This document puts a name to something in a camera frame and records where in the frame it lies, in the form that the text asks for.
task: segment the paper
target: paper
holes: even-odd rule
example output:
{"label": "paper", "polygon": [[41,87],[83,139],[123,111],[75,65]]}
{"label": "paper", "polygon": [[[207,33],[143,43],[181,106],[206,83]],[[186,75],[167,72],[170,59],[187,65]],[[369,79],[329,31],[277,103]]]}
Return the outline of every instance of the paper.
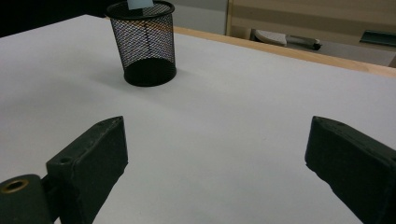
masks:
{"label": "paper", "polygon": [[128,0],[129,10],[139,9],[143,7],[154,7],[154,3],[152,2],[152,0]]}

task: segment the pencil cup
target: pencil cup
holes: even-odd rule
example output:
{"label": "pencil cup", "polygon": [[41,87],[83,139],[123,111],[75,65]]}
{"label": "pencil cup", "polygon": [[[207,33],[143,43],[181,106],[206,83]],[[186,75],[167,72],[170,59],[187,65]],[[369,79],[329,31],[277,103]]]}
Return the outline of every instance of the pencil cup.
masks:
{"label": "pencil cup", "polygon": [[127,2],[107,8],[128,83],[153,87],[175,77],[174,10],[164,1],[134,10],[128,9]]}

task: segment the wire mesh cup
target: wire mesh cup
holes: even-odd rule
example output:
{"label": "wire mesh cup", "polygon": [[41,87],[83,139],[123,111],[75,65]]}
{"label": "wire mesh cup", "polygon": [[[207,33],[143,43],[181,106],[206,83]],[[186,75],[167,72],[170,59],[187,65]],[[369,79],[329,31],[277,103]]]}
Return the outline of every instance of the wire mesh cup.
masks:
{"label": "wire mesh cup", "polygon": [[127,2],[107,8],[128,83],[152,87],[175,77],[174,10],[171,3],[164,1],[133,10],[128,9]]}

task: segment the screw hole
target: screw hole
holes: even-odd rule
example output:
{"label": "screw hole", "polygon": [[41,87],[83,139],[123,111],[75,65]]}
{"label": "screw hole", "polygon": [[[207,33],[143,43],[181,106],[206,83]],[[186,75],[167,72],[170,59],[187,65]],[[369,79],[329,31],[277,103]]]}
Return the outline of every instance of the screw hole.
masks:
{"label": "screw hole", "polygon": [[29,181],[26,179],[14,180],[7,185],[5,185],[2,189],[2,193],[13,193],[18,190],[24,189],[29,184]]}
{"label": "screw hole", "polygon": [[69,157],[61,158],[61,164],[68,163],[68,162],[70,162],[71,160],[72,160],[72,159],[70,159]]}

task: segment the table surface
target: table surface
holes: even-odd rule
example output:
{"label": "table surface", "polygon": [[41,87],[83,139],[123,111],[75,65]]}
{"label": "table surface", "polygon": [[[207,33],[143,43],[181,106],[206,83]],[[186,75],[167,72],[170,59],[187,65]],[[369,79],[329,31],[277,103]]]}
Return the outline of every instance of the table surface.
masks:
{"label": "table surface", "polygon": [[124,116],[130,157],[94,223],[360,223],[305,166],[313,116],[396,148],[396,78],[175,34],[177,76],[123,80],[110,21],[0,39],[0,180]]}

